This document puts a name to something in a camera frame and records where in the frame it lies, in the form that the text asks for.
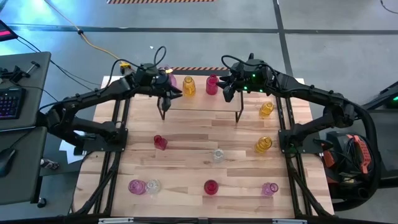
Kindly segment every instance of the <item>keyboard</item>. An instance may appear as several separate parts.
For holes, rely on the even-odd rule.
[[[26,89],[0,89],[0,120],[18,119],[25,100]]]

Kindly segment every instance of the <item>computer mouse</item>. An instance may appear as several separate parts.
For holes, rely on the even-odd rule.
[[[3,149],[0,152],[0,177],[5,177],[10,172],[16,152],[13,148]]]

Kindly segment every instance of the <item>yellow glass cup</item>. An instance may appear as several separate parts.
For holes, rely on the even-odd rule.
[[[184,96],[195,96],[196,87],[192,77],[185,77],[182,82],[182,94]]]
[[[272,146],[272,139],[270,137],[262,137],[254,146],[256,152],[265,153]]]
[[[265,102],[260,109],[259,116],[261,119],[268,117],[274,110],[274,105],[272,102]]]

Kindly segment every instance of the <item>gray floor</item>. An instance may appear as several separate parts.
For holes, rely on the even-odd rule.
[[[106,0],[53,0],[78,26],[276,29],[272,0],[217,0],[213,3],[106,4]],[[384,0],[398,11],[398,2]],[[385,11],[378,0],[279,0],[285,29],[397,30],[397,14]],[[8,24],[69,26],[41,0],[13,0],[0,12]],[[113,58],[84,43],[76,32],[18,30],[52,59],[75,75],[100,83],[108,75]],[[119,57],[134,62],[152,61],[154,49],[167,46],[165,64],[176,67],[220,67],[220,57],[231,54],[246,58],[250,52],[274,68],[285,71],[278,34],[188,33],[188,32],[86,32],[88,38]],[[295,77],[307,84],[335,90],[365,103],[378,91],[397,81],[398,40],[396,35],[286,35]],[[16,40],[0,43],[0,55],[30,52]],[[62,99],[85,88],[51,66],[45,89]],[[52,99],[43,96],[42,104]],[[322,108],[311,105],[313,117]],[[94,108],[79,116],[91,119]],[[46,150],[57,150],[52,138]],[[77,174],[46,177],[42,196],[45,208],[20,203],[0,206],[0,220],[64,215],[68,212]],[[359,208],[339,212],[345,218],[397,223],[398,190],[378,190]]]

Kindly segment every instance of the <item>wooden table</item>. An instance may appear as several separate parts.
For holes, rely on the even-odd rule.
[[[176,77],[181,86],[183,76]],[[103,85],[108,78],[104,77]],[[199,87],[205,85],[207,77],[193,78]],[[219,105],[225,104],[221,95],[219,91],[218,96],[207,99],[208,103],[219,109]],[[244,93],[244,111],[238,124],[230,109],[169,110],[162,121],[156,101],[157,98],[136,96],[131,102],[127,122],[129,138],[119,166],[112,217],[294,217],[285,158],[280,153],[277,137],[280,129],[277,112],[274,110],[264,120],[258,115],[265,101],[273,102],[276,107],[275,97]],[[179,108],[178,100],[172,104],[173,108]],[[292,106],[296,122],[312,120],[308,102],[292,98]],[[98,105],[94,121],[110,121],[113,107],[113,101]],[[285,122],[290,128],[289,121],[285,119]],[[153,138],[156,134],[169,141],[165,151],[155,149]],[[271,137],[273,144],[265,154],[258,154],[254,145],[263,136]],[[224,150],[225,161],[220,164],[212,161],[212,152],[217,148]],[[81,208],[97,187],[103,157],[103,152],[95,152],[83,163],[74,196],[76,209]],[[308,188],[325,210],[333,213],[321,160],[304,154],[303,164]],[[127,189],[133,179],[158,179],[162,190],[157,195],[134,195]],[[220,185],[216,195],[209,196],[203,190],[203,184],[209,179]],[[265,182],[278,184],[279,191],[273,197],[261,196]],[[103,207],[107,192],[108,189],[104,193]],[[299,190],[298,197],[304,212]]]

